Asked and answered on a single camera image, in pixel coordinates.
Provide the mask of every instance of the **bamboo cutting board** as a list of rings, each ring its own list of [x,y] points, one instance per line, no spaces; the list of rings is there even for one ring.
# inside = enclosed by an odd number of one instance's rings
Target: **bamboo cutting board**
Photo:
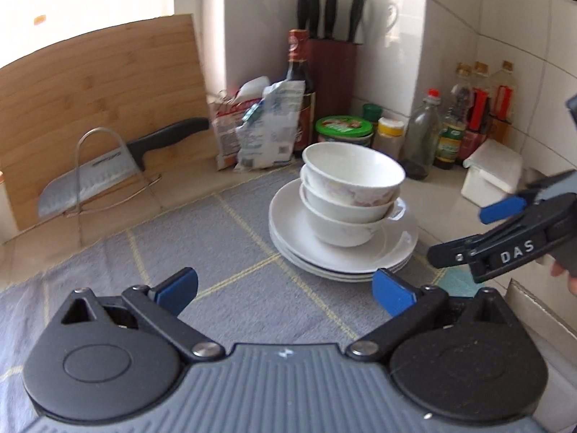
[[[0,170],[18,228],[38,222],[40,193],[74,167],[76,144],[90,129],[109,127],[130,141],[190,117],[208,117],[191,15],[83,34],[1,68]],[[82,162],[114,148],[109,135],[95,134]],[[147,153],[145,173],[216,154],[212,131],[201,132]]]

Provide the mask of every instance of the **chef knife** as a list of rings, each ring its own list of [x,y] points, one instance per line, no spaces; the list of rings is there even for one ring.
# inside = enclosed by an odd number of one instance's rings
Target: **chef knife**
[[[320,0],[309,0],[309,37],[318,39]]]
[[[100,192],[144,171],[144,154],[153,149],[174,145],[199,131],[208,130],[206,118],[186,119],[161,128],[151,134],[130,141],[122,147],[102,154],[80,166],[80,200],[84,201]],[[74,170],[54,179],[40,194],[38,217],[46,219],[59,215],[76,205],[76,174]]]
[[[309,0],[296,1],[296,23],[299,29],[307,28],[309,20]]]
[[[325,1],[325,39],[333,39],[336,21],[336,0]]]
[[[350,22],[348,27],[348,42],[353,43],[357,35],[357,28],[362,18],[362,10],[365,6],[365,0],[353,0],[351,4]]]

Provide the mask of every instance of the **gray placemat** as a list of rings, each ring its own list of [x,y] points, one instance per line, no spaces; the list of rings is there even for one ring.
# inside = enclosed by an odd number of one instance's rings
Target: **gray placemat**
[[[183,267],[199,276],[197,298],[180,319],[219,341],[337,342],[344,347],[389,319],[370,283],[339,283],[296,268],[268,234],[268,205],[298,166],[202,198],[94,244],[64,263],[0,293],[0,433],[20,431],[35,416],[22,385],[30,349],[65,297],[90,287],[118,295],[154,286]],[[416,253],[399,275],[415,286],[435,282],[450,293],[477,290],[459,269],[433,269]]]

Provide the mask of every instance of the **metal stand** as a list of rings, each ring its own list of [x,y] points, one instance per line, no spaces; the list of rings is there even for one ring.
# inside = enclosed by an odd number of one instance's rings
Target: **metal stand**
[[[82,143],[84,143],[84,141],[90,135],[97,133],[97,132],[100,132],[100,131],[105,132],[105,133],[109,133],[110,135],[112,135],[115,138],[115,140],[117,141],[119,146],[122,148],[123,152],[126,153],[126,155],[129,158],[131,158],[131,160],[135,163],[135,168],[136,168],[137,174],[140,177],[140,180],[144,185],[143,185],[142,189],[140,189],[139,191],[134,192],[129,197],[126,197],[123,200],[120,200],[120,201],[118,201],[112,205],[102,206],[101,208],[91,208],[91,209],[83,210],[82,209],[82,202],[80,200],[80,166],[81,166],[80,165],[80,147],[82,146]],[[138,194],[140,194],[141,192],[146,191],[146,190],[150,191],[152,198],[156,201],[160,210],[164,209],[164,207],[162,206],[162,203],[160,202],[158,197],[154,194],[154,192],[151,189],[151,186],[153,184],[157,183],[162,178],[162,174],[159,174],[158,177],[156,177],[154,180],[147,179],[146,176],[142,173],[142,171],[138,167],[138,165],[136,164],[136,162],[134,161],[134,158],[132,158],[132,155],[131,155],[130,151],[128,150],[128,148],[126,147],[126,143],[124,143],[124,140],[120,137],[120,135],[118,133],[111,130],[110,128],[106,128],[106,127],[93,128],[92,130],[87,132],[82,138],[80,138],[80,141],[76,144],[76,155],[74,157],[74,174],[76,176],[76,211],[71,212],[71,213],[65,213],[64,215],[65,215],[65,217],[73,217],[73,216],[77,217],[77,220],[78,220],[77,226],[78,226],[80,247],[83,247],[83,245],[84,245],[84,238],[83,238],[83,233],[82,233],[82,220],[80,218],[80,216],[83,214],[96,213],[96,212],[108,210],[108,209],[113,208],[117,205],[123,204],[124,202],[130,200],[133,197],[136,197]]]

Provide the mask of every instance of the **dark red knife block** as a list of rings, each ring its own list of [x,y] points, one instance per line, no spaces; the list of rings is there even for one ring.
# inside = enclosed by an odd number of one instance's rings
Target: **dark red knife block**
[[[357,45],[336,40],[309,39],[309,69],[316,91],[314,119],[348,115],[353,102]]]

